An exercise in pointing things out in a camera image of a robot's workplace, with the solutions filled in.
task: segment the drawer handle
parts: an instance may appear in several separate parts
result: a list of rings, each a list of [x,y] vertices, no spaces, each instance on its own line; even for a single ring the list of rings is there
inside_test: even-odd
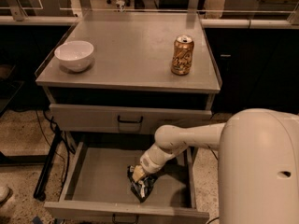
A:
[[[142,123],[143,116],[140,118],[139,121],[131,121],[131,120],[121,120],[121,116],[118,116],[119,123]]]
[[[113,214],[112,216],[112,222],[114,224],[137,224],[138,223],[138,220],[139,220],[139,215],[136,216],[136,219],[135,219],[135,222],[119,222],[119,221],[116,221],[115,220],[115,214]]]

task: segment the dark cabinet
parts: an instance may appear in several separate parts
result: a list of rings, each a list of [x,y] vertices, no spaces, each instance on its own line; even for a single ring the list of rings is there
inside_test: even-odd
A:
[[[223,82],[214,112],[298,113],[299,30],[206,28],[206,37]]]

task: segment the speckled floor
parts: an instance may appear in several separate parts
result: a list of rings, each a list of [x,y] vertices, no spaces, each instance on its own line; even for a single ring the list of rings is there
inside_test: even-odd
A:
[[[47,154],[50,146],[41,129],[50,143],[53,132],[41,111],[6,111],[0,118],[0,151],[7,156]],[[66,161],[64,146],[59,146],[57,153],[60,156],[55,155],[53,161],[45,190],[46,201],[58,201],[61,191]],[[211,218],[218,216],[217,165],[210,150],[199,149],[193,165],[197,208],[208,212]],[[54,223],[54,218],[44,208],[44,202],[33,198],[41,170],[42,165],[0,167],[0,185],[8,184],[11,188],[9,199],[0,204],[1,224],[32,223],[35,217],[44,224]],[[64,223],[80,222],[66,220]]]

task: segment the can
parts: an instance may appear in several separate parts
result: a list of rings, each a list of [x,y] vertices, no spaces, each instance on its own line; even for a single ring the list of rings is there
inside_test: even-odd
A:
[[[174,45],[171,71],[176,75],[187,75],[192,66],[193,39],[189,35],[179,35]]]

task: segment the white object on floor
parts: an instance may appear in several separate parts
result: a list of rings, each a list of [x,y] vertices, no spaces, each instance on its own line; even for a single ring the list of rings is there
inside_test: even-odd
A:
[[[0,203],[6,199],[9,194],[9,187],[7,185],[0,186]]]

